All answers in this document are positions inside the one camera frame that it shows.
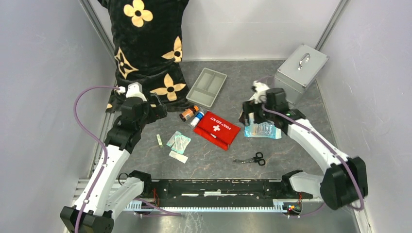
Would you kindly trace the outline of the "teal plaster strip packets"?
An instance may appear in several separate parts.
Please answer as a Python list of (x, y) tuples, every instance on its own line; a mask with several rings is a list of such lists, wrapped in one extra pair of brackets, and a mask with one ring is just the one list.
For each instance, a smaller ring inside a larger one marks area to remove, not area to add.
[(167, 146), (179, 154), (184, 154), (187, 146), (191, 142), (191, 139), (187, 136), (184, 136), (181, 132), (176, 131), (172, 137), (166, 143)]

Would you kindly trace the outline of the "red first aid pouch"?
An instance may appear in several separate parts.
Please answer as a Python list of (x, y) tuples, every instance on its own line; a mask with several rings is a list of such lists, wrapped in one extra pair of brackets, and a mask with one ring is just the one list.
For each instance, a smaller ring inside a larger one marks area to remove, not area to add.
[(224, 151), (227, 151), (240, 132), (240, 127), (211, 111), (207, 111), (193, 131)]

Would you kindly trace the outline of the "silver metal case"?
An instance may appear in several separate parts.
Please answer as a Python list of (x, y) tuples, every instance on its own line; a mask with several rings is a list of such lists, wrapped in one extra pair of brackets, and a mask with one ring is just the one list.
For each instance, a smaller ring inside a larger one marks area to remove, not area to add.
[(327, 55), (314, 48), (300, 45), (277, 69), (275, 87), (283, 88), (286, 101), (296, 105), (328, 60)]

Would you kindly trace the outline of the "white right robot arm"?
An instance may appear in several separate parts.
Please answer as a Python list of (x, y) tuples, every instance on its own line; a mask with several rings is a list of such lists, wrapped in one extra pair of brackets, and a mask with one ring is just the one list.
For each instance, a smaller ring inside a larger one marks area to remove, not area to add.
[(366, 164), (360, 157), (350, 157), (327, 141), (298, 109), (291, 109), (282, 88), (269, 88), (255, 83), (253, 96), (243, 102), (239, 121), (244, 126), (272, 123), (297, 142), (318, 164), (323, 175), (302, 170), (282, 177), (281, 193), (287, 198), (299, 192), (319, 197), (326, 206), (337, 210), (350, 206), (357, 211), (365, 208), (368, 195)]

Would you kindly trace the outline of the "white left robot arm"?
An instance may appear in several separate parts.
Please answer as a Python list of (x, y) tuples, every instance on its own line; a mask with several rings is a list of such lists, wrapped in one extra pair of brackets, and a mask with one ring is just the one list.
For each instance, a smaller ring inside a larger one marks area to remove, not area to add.
[(128, 97), (103, 143), (99, 160), (84, 191), (72, 207), (63, 207), (60, 218), (71, 233), (110, 233), (120, 213), (132, 200), (151, 195), (148, 173), (133, 171), (125, 183), (112, 192), (120, 169), (128, 160), (147, 124), (167, 116), (167, 107), (157, 94)]

